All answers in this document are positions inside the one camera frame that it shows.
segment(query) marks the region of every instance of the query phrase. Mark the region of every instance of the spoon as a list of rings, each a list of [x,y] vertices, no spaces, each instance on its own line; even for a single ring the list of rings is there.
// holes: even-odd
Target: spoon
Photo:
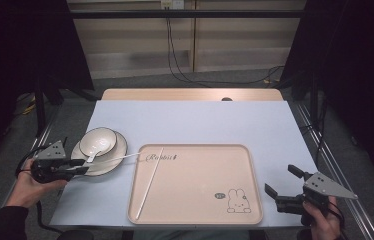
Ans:
[[[100,145],[97,147],[96,151],[92,152],[91,155],[88,157],[87,162],[92,163],[96,155],[99,154],[101,151],[106,150],[109,146],[110,143],[107,141],[100,142]]]

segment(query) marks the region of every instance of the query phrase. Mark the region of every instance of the black sleeve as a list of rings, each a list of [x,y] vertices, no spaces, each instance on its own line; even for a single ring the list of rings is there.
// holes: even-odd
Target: black sleeve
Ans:
[[[0,240],[25,240],[25,219],[28,209],[24,207],[3,207],[0,209]]]

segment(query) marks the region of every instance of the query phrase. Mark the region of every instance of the tray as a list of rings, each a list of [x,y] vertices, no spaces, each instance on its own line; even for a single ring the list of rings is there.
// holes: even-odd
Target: tray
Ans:
[[[243,145],[140,149],[128,208],[135,224],[257,224],[262,206]]]

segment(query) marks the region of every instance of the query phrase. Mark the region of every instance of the gray carpet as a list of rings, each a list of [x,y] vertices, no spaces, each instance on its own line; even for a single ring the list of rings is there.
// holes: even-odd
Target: gray carpet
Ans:
[[[222,81],[234,83],[203,83],[214,88],[266,88],[268,86],[263,82],[253,82],[259,80],[267,74],[266,70],[247,70],[247,71],[226,71],[226,72],[207,72],[207,73],[189,73],[185,74],[193,81]],[[271,79],[278,79],[280,72],[274,74]],[[89,93],[101,96],[103,91],[108,88],[189,88],[204,87],[199,84],[183,82],[175,79],[172,75],[127,77],[118,79],[102,79],[94,81],[96,90]],[[85,132],[89,119],[92,115],[95,103],[89,102],[69,91],[62,91],[65,102],[59,106],[50,106],[46,103],[47,113],[57,112],[56,121],[53,125],[47,142],[55,142],[68,137],[66,149],[72,149],[76,142]],[[297,106],[299,104],[309,104],[308,97],[304,101],[292,101],[290,89],[282,90],[284,99],[289,101],[292,112],[295,115],[298,126],[304,126]],[[18,103],[16,112],[21,112],[28,104],[29,98]],[[4,203],[9,190],[14,183],[14,170],[20,158],[28,152],[35,140],[36,116],[35,111],[28,115],[18,115],[10,125],[10,131],[0,143],[0,207]],[[364,149],[355,145],[351,141],[351,134],[344,126],[341,119],[335,112],[328,108],[324,140],[329,145],[342,171],[347,176],[347,180],[352,189],[359,195],[360,202],[374,223],[374,167]],[[307,143],[313,156],[316,155],[316,144],[309,133],[304,134],[304,140]],[[319,168],[322,172],[330,175],[324,161],[319,157]],[[53,209],[58,201],[58,192],[49,194],[43,199],[44,222],[48,223]],[[355,223],[354,217],[348,210],[344,201],[339,202],[341,209],[346,216],[346,232],[349,239],[364,239],[359,226]],[[27,234],[29,239],[48,240],[56,239],[58,234],[43,230],[36,223],[35,208],[31,209],[27,219]],[[90,229],[95,234],[95,239],[120,239],[121,233],[115,230]],[[266,231],[270,239],[296,239],[297,229],[270,229]]]

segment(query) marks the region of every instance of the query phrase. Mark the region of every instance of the person's left hand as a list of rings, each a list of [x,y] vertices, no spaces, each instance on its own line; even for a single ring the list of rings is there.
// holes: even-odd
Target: person's left hand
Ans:
[[[63,188],[68,183],[65,180],[57,180],[44,184],[35,181],[30,172],[32,162],[33,160],[29,159],[25,164],[24,170],[19,173],[18,180],[16,181],[6,206],[29,208],[36,204],[47,192]]]

